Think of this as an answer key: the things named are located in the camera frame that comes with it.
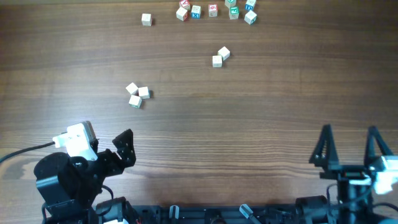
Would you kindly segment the wooden block green side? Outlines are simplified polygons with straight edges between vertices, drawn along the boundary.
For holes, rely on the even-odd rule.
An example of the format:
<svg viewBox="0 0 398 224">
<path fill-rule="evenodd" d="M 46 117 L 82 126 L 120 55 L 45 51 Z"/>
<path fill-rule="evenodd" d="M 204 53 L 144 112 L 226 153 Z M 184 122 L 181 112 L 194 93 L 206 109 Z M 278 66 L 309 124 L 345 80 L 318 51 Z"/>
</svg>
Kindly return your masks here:
<svg viewBox="0 0 398 224">
<path fill-rule="evenodd" d="M 134 82 L 128 84 L 126 87 L 126 90 L 130 95 L 135 95 L 138 92 L 138 89 L 139 87 Z"/>
</svg>

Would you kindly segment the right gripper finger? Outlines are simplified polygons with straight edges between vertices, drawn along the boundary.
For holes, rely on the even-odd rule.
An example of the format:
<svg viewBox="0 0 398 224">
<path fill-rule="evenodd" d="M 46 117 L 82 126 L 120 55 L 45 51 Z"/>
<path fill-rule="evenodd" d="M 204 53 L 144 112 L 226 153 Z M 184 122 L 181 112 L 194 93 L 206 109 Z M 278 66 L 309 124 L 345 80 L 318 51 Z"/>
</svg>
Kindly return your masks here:
<svg viewBox="0 0 398 224">
<path fill-rule="evenodd" d="M 339 165 L 338 154 L 335 147 L 333 131 L 330 124 L 322 127 L 320 137 L 308 161 L 315 167 L 330 170 Z"/>
<path fill-rule="evenodd" d="M 375 144 L 377 144 L 381 155 L 376 155 Z M 366 139 L 366 147 L 364 154 L 364 165 L 370 166 L 373 162 L 378 160 L 381 156 L 393 156 L 394 153 L 390 147 L 383 140 L 379 130 L 375 126 L 368 128 L 368 135 Z"/>
</svg>

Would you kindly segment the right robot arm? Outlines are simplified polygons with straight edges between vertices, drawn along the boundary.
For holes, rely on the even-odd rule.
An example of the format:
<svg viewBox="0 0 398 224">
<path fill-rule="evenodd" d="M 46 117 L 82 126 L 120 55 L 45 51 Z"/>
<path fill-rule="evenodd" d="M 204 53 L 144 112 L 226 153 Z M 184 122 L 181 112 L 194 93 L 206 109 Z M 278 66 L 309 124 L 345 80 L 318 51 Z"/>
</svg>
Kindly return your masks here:
<svg viewBox="0 0 398 224">
<path fill-rule="evenodd" d="M 377 127 L 368 128 L 362 164 L 340 164 L 329 124 L 322 127 L 308 162 L 323 169 L 320 178 L 336 181 L 337 203 L 331 203 L 329 188 L 326 197 L 298 198 L 296 220 L 299 223 L 397 223 L 396 218 L 374 212 L 380 206 L 397 210 L 391 203 L 373 203 L 373 192 L 387 194 L 397 183 L 397 156 Z"/>
</svg>

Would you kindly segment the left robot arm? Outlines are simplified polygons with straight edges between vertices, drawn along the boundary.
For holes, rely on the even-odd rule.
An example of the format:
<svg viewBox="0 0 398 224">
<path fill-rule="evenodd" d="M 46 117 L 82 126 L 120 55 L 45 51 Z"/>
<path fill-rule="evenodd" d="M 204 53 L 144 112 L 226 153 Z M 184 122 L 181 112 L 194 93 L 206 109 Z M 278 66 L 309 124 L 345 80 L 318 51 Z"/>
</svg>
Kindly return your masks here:
<svg viewBox="0 0 398 224">
<path fill-rule="evenodd" d="M 45 200 L 44 223 L 138 223 L 139 215 L 125 197 L 93 205 L 97 195 L 109 188 L 105 178 L 134 166 L 133 132 L 128 129 L 113 139 L 116 152 L 106 149 L 95 161 L 56 152 L 34 168 L 36 187 Z"/>
</svg>

